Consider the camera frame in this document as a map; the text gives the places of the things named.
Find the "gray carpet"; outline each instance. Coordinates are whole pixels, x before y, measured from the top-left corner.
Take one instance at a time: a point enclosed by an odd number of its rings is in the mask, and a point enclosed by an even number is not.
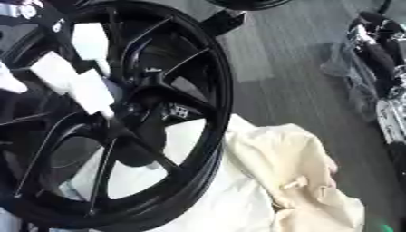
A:
[[[203,0],[154,1],[199,20],[217,11]],[[342,80],[324,76],[319,69],[329,56],[331,43],[342,39],[356,13],[379,2],[294,0],[249,14],[243,27],[219,41],[235,72],[235,113],[256,125],[295,123],[316,134],[340,166],[336,175],[339,188],[366,206],[365,231],[379,231],[380,223],[400,231],[405,195],[381,135],[354,112]],[[404,1],[395,1],[388,16],[406,22]],[[26,29],[14,30],[13,40],[17,31]],[[12,40],[8,36],[3,42]]]

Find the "white cloth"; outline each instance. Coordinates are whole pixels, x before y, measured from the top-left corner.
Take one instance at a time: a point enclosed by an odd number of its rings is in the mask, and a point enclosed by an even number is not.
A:
[[[337,166],[313,134],[293,124],[258,128],[234,116],[226,138],[227,156],[282,208],[275,232],[363,231],[363,204],[337,189],[331,176]],[[296,179],[307,185],[281,189]]]
[[[165,154],[176,163],[196,143],[204,121],[168,128]],[[100,152],[72,180],[89,197]],[[224,159],[203,198],[184,215],[153,232],[361,232],[364,208],[346,197],[331,177],[337,167],[311,133],[292,124],[258,128],[233,115]],[[116,163],[109,184],[111,198],[122,198],[158,182],[163,168],[129,168]],[[306,186],[281,189],[296,179]],[[271,207],[271,196],[281,210]]]

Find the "wheel rim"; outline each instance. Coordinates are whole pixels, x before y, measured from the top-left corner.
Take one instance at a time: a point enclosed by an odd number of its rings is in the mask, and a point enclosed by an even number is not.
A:
[[[259,11],[277,7],[291,0],[208,0],[212,4],[239,11]]]
[[[100,115],[87,116],[77,111],[74,106],[71,107],[72,103],[66,100],[66,104],[70,106],[69,109],[73,110],[65,111],[68,108],[63,107],[62,111],[58,108],[58,111],[52,112],[53,117],[57,115],[59,118],[56,123],[51,123],[51,129],[30,160],[22,178],[15,179],[7,160],[4,157],[0,159],[0,165],[5,172],[1,177],[1,188],[7,193],[2,196],[3,207],[21,218],[48,227],[101,227],[127,217],[130,217],[132,222],[138,222],[136,227],[140,229],[162,225],[181,214],[201,196],[218,166],[219,157],[214,150],[220,143],[227,126],[232,98],[231,76],[226,58],[217,42],[205,34],[195,20],[163,5],[131,1],[106,2],[86,6],[72,18],[75,22],[102,22],[112,43],[118,45],[111,48],[109,57],[113,73],[116,73],[112,79],[124,92],[124,97],[114,110],[124,116],[120,116],[119,121],[108,124]],[[124,21],[127,22],[130,19],[131,22],[142,22],[147,26],[143,27],[144,30],[133,34],[125,29],[127,25]],[[188,55],[181,57],[180,62],[177,61],[175,65],[169,68],[153,67],[154,69],[151,70],[150,67],[142,65],[140,55],[144,50],[149,49],[149,43],[153,43],[155,37],[164,37],[164,34],[175,36],[175,39],[178,39],[176,36],[185,39],[188,42],[185,46],[190,47],[192,53],[187,49]],[[40,32],[35,31],[5,53],[3,61],[12,68],[17,78],[27,82],[30,78],[29,74],[21,67],[32,63],[38,57],[39,51],[46,50],[58,50],[58,48],[51,41],[47,41]],[[212,95],[205,95],[206,98],[211,98],[209,101],[202,101],[171,86],[179,76],[188,76],[193,73],[190,69],[197,67],[202,67],[205,73],[211,75],[208,79],[211,85],[206,88]],[[191,118],[187,118],[186,121],[201,116],[207,121],[195,148],[179,166],[162,156],[159,150],[152,150],[151,146],[143,140],[142,135],[137,134],[137,129],[129,129],[132,125],[129,126],[125,120],[129,105],[137,103],[133,99],[145,98],[147,101],[150,96],[156,95],[159,95],[159,103],[165,102],[165,107],[169,102],[170,105],[175,102],[191,108],[190,110],[197,110],[198,113],[190,111]],[[155,104],[146,112],[151,112],[153,109]],[[49,122],[49,115],[45,115],[46,113],[40,112],[30,116],[31,118],[24,115],[23,118],[17,117],[12,121],[5,121],[0,123],[0,131],[10,129],[18,131],[21,125],[41,127],[42,125],[38,124],[44,123],[44,118],[47,123]],[[139,116],[131,116],[130,122],[138,120]],[[111,128],[120,129],[120,131],[116,133],[117,131],[112,131]],[[44,190],[39,180],[44,174],[44,169],[47,168],[46,160],[55,151],[55,146],[57,147],[60,141],[71,137],[91,138],[105,147],[101,159],[105,165],[98,170],[96,183],[99,184],[94,187],[90,202],[73,201],[57,196],[49,190]],[[134,142],[149,153],[151,160],[157,161],[165,168],[169,175],[157,185],[135,195],[120,199],[106,198],[112,162],[117,159],[114,156],[114,150],[119,140]],[[189,200],[179,204],[180,199]],[[173,213],[162,213],[163,208],[171,208]]]

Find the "black wheel spoke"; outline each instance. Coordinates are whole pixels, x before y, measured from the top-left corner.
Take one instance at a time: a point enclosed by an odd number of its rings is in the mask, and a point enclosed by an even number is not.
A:
[[[153,149],[150,145],[148,145],[142,138],[137,136],[136,134],[129,131],[129,137],[132,142],[136,145],[139,145],[143,149],[145,149],[151,157],[157,161],[168,173],[173,173],[180,170],[180,166],[170,160],[168,157],[165,156],[160,151]]]
[[[175,67],[167,70],[164,73],[164,80],[166,83],[171,84],[177,77],[179,77],[182,73],[186,72],[189,69],[194,69],[202,65],[202,63],[207,62],[207,54],[209,53],[210,49],[205,48],[197,53],[194,53],[190,57],[186,58]]]
[[[207,120],[212,120],[216,116],[216,108],[209,102],[184,92],[173,86],[161,86],[160,94],[167,102],[184,105],[200,112]]]
[[[134,42],[142,42],[145,41],[145,39],[147,38],[153,37],[153,35],[159,33],[162,29],[164,29],[165,25],[167,25],[171,20],[172,18],[169,17],[151,26],[150,28],[139,34],[137,37],[135,37],[135,39],[133,39],[130,44],[133,44]]]
[[[107,8],[107,15],[109,16],[108,28],[111,33],[111,54],[112,58],[117,60],[119,50],[122,45],[121,29],[119,22],[117,22],[118,12],[115,8]]]
[[[22,118],[13,119],[11,121],[0,121],[0,130],[14,129],[15,127],[29,127],[42,124],[50,116],[50,112],[38,113]]]
[[[135,64],[135,67],[133,67],[131,70],[123,70],[125,72],[124,75],[131,74],[134,71],[133,69],[138,68],[140,53],[142,50],[144,50],[145,47],[147,47],[147,45],[151,42],[151,37],[164,30],[171,20],[172,18],[166,18],[159,21],[157,24],[149,27],[144,32],[138,34],[135,38],[129,41],[127,47],[122,53],[121,63],[123,67],[132,67],[133,64]]]
[[[114,168],[114,159],[111,156],[117,140],[112,140],[105,148],[101,155],[99,168],[97,169],[96,177],[93,183],[92,194],[90,198],[90,207],[88,215],[93,215],[96,213],[96,207],[98,203],[103,200],[108,199],[107,186],[109,184],[109,178]]]
[[[165,118],[165,126],[175,125],[186,121],[204,119],[205,116],[199,112],[195,112],[187,107],[171,103],[167,108],[167,117]]]
[[[80,131],[77,126],[75,129],[75,125],[77,125],[79,121],[85,120],[86,119],[80,113],[73,113],[54,124],[45,136],[37,152],[32,156],[31,162],[14,192],[16,197],[21,196],[21,194],[33,194],[35,192],[35,184],[38,183],[41,171],[47,165],[49,157],[64,141],[72,137],[75,132]]]

